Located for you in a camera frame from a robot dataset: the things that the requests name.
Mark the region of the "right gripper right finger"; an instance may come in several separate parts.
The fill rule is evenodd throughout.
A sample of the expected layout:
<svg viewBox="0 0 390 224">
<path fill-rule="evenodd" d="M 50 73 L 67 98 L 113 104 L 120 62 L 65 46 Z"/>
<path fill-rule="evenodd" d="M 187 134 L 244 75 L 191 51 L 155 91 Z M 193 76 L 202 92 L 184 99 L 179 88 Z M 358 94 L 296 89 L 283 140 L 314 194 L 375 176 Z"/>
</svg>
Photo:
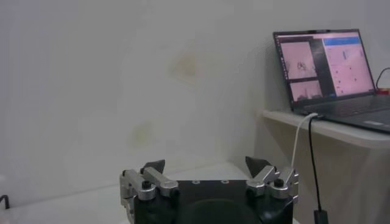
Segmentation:
<svg viewBox="0 0 390 224">
<path fill-rule="evenodd" d="M 268 194 L 278 200 L 298 200 L 299 174 L 295 169 L 278 170 L 265 159 L 250 156 L 245 157 L 245 162 L 252 177 L 246 181 L 246 187 L 254 197 Z"/>
</svg>

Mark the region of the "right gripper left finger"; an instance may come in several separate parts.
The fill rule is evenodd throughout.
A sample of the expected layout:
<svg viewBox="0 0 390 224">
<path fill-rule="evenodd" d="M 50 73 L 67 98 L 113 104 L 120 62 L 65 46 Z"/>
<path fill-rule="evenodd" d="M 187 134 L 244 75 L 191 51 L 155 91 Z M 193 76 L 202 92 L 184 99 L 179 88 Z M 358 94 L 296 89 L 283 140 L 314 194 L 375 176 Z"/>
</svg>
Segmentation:
<svg viewBox="0 0 390 224">
<path fill-rule="evenodd" d="M 179 183 L 163 175 L 165 160 L 146 163 L 139 172 L 123 170 L 119 176 L 122 205 L 129 205 L 134 198 L 151 201 L 157 195 L 176 200 L 179 197 Z"/>
</svg>

